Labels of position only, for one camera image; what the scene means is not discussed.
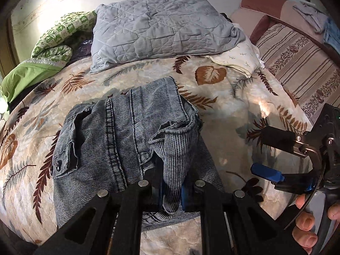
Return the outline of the right hand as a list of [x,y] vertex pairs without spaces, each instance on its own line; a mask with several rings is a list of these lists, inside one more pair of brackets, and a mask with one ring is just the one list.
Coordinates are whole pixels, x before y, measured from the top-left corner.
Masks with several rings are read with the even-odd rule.
[[[339,201],[333,204],[327,213],[327,216],[331,220],[336,220],[339,225]],[[292,231],[295,241],[308,253],[311,254],[312,248],[317,243],[317,235],[311,232],[315,224],[315,218],[313,214],[303,211],[296,219],[296,226]]]

